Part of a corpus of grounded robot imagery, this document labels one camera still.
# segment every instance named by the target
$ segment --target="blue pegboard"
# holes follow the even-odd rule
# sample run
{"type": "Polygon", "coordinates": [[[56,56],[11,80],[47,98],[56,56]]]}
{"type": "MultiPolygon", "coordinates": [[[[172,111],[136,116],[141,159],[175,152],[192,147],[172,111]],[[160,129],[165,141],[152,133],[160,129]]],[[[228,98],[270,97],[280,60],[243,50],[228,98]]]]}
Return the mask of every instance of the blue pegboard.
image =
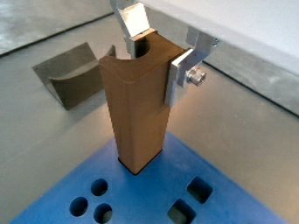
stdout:
{"type": "Polygon", "coordinates": [[[171,133],[136,176],[111,140],[12,223],[105,223],[111,214],[111,224],[286,223],[171,133]]]}

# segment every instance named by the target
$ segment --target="square hole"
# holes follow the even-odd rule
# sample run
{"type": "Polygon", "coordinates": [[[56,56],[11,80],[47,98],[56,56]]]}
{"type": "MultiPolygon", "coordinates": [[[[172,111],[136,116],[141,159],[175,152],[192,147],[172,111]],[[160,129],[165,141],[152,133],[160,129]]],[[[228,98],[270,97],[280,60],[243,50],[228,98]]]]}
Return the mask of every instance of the square hole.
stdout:
{"type": "Polygon", "coordinates": [[[211,196],[212,188],[201,178],[196,177],[189,183],[187,191],[191,196],[203,204],[211,196]]]}
{"type": "Polygon", "coordinates": [[[187,203],[181,199],[177,199],[168,211],[168,216],[175,224],[189,224],[196,213],[187,203]]]}

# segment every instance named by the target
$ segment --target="gray table surface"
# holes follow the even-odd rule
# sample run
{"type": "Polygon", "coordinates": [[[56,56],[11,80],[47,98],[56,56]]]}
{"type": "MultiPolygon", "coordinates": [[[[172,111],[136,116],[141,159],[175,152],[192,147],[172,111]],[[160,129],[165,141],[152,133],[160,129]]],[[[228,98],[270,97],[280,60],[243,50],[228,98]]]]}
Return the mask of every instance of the gray table surface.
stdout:
{"type": "MultiPolygon", "coordinates": [[[[101,91],[65,111],[32,66],[88,41],[115,44],[113,16],[0,59],[0,223],[7,223],[113,137],[101,91]]],[[[299,120],[207,66],[208,79],[172,108],[168,130],[290,222],[299,220],[299,120]]]]}
{"type": "Polygon", "coordinates": [[[111,12],[108,0],[0,0],[0,55],[111,12]]]}

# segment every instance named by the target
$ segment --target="brown rectangular block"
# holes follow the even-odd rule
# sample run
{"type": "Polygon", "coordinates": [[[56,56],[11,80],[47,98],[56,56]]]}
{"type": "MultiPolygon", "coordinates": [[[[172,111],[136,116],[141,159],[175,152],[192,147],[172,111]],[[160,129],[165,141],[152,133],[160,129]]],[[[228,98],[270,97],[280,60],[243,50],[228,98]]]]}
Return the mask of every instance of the brown rectangular block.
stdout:
{"type": "Polygon", "coordinates": [[[169,61],[183,49],[159,34],[144,38],[137,59],[99,61],[119,159],[137,174],[163,148],[171,108],[164,104],[169,61]]]}

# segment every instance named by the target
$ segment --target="brown 3d printed part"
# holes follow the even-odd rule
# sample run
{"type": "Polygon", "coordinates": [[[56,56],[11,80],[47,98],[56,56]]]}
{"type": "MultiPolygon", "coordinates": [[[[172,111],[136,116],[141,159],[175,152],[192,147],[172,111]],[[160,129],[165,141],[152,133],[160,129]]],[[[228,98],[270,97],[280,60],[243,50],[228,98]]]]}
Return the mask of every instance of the brown 3d printed part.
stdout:
{"type": "Polygon", "coordinates": [[[119,160],[137,174],[160,152],[171,108],[164,104],[169,61],[183,49],[148,34],[137,59],[99,60],[119,160]]]}
{"type": "MultiPolygon", "coordinates": [[[[107,55],[116,55],[113,46],[107,55]]],[[[103,89],[99,61],[88,43],[45,60],[32,69],[67,110],[103,89]]]]}

